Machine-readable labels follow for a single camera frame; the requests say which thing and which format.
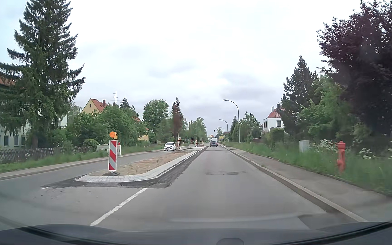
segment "hydrant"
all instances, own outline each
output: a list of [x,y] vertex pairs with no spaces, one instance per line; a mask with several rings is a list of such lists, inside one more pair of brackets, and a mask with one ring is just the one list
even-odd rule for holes
[[346,143],[343,141],[340,141],[337,144],[338,147],[338,159],[337,159],[337,166],[338,170],[340,173],[342,173],[346,169],[346,158],[345,158],[345,153],[346,153]]

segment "windshield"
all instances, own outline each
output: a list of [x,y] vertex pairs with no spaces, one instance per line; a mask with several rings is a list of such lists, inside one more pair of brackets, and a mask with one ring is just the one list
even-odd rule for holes
[[392,222],[392,1],[0,0],[0,231],[367,222]]

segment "white dashed line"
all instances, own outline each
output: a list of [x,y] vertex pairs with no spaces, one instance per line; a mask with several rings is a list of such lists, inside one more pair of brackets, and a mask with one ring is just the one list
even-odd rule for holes
[[106,217],[110,216],[112,213],[114,213],[117,210],[119,210],[121,207],[123,207],[123,205],[129,203],[129,201],[131,201],[133,198],[137,197],[140,193],[144,192],[145,190],[146,190],[146,188],[143,188],[143,189],[139,190],[139,192],[135,193],[134,195],[132,195],[131,197],[129,197],[128,199],[123,201],[121,204],[117,205],[114,209],[111,209],[106,214],[102,215],[99,219],[93,221],[90,225],[91,226],[96,226],[97,224],[101,223],[101,221],[106,219]]

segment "cloudy sky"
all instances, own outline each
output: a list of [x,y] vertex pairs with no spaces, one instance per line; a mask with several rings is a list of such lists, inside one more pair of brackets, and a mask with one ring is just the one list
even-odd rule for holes
[[[280,101],[283,82],[302,55],[311,70],[320,61],[316,31],[332,17],[348,18],[359,0],[134,1],[73,0],[71,32],[79,34],[84,84],[75,103],[89,98],[118,103],[127,97],[140,114],[152,99],[175,97],[187,120],[203,117],[207,132],[252,112],[261,122]],[[0,0],[0,61],[17,49],[14,29],[25,0]]]

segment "antenna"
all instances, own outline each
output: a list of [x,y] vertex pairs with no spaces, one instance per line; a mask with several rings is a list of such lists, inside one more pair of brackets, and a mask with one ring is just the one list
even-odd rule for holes
[[116,93],[113,93],[113,95],[115,95],[115,96],[113,96],[113,98],[115,98],[115,105],[117,106],[117,91],[116,91]]

